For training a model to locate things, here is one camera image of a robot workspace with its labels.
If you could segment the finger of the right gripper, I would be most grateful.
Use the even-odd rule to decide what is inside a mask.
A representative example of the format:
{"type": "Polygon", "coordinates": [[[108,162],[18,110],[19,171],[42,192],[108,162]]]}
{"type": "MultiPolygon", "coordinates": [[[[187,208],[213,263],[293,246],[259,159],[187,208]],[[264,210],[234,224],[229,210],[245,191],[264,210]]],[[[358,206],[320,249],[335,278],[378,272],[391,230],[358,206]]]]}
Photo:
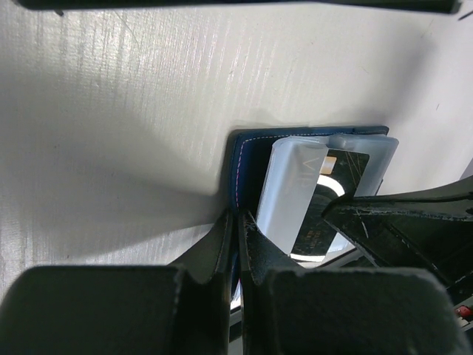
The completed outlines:
{"type": "Polygon", "coordinates": [[[374,265],[422,268],[453,292],[472,291],[472,222],[354,217],[334,227],[374,265]]]}
{"type": "Polygon", "coordinates": [[[322,218],[338,228],[356,217],[404,216],[429,220],[472,221],[472,180],[462,179],[445,186],[417,192],[372,197],[344,195],[329,203],[322,218]]]}

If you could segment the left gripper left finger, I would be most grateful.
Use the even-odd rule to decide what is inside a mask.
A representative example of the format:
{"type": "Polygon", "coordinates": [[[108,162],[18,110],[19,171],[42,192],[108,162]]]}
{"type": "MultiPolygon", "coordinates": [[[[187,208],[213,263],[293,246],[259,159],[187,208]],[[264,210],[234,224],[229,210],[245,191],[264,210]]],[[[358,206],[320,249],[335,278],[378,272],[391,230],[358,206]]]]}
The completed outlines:
{"type": "Polygon", "coordinates": [[[3,354],[226,354],[231,212],[166,266],[38,266],[1,304],[3,354]]]}

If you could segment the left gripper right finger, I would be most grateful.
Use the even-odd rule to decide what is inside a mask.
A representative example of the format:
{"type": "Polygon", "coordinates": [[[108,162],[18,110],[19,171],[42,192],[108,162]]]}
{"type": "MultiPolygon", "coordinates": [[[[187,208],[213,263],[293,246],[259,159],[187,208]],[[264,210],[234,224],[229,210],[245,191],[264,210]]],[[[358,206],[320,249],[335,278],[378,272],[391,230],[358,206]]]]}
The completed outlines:
{"type": "Polygon", "coordinates": [[[238,217],[245,354],[470,354],[445,288],[417,268],[306,269],[238,217]]]}

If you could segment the black VIP credit card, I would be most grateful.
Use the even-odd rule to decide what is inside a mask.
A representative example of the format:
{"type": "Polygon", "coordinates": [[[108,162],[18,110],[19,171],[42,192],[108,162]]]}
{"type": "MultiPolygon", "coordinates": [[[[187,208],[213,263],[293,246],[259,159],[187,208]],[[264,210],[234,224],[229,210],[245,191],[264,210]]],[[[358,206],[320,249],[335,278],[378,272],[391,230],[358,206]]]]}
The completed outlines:
{"type": "Polygon", "coordinates": [[[329,149],[316,188],[299,229],[290,257],[300,262],[320,262],[328,252],[342,249],[345,242],[322,218],[328,204],[356,192],[367,168],[366,153],[329,149]]]}

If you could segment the blue leather card holder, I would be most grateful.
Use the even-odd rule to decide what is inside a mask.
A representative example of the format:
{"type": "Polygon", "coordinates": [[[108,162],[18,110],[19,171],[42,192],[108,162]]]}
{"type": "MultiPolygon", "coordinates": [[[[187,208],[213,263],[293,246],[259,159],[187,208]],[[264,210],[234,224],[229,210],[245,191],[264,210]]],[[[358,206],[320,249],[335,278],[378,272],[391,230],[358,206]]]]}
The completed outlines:
{"type": "MultiPolygon", "coordinates": [[[[290,257],[329,149],[366,153],[369,163],[354,193],[373,196],[384,178],[398,140],[385,126],[252,129],[235,137],[230,162],[230,202],[236,212],[250,212],[257,229],[290,257]]],[[[344,248],[327,253],[321,266],[353,245],[337,232],[344,248]]]]}

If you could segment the black plastic card rack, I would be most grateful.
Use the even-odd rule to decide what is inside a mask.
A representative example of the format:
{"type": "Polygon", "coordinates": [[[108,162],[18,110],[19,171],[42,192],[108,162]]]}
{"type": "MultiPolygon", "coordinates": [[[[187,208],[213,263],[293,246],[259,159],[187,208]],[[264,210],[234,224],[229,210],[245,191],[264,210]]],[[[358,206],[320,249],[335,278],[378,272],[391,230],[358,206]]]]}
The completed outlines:
{"type": "MultiPolygon", "coordinates": [[[[455,0],[313,0],[314,3],[400,10],[418,13],[455,14],[462,2],[455,0]]],[[[28,10],[98,10],[152,7],[237,6],[278,4],[278,0],[20,0],[28,10]]]]}

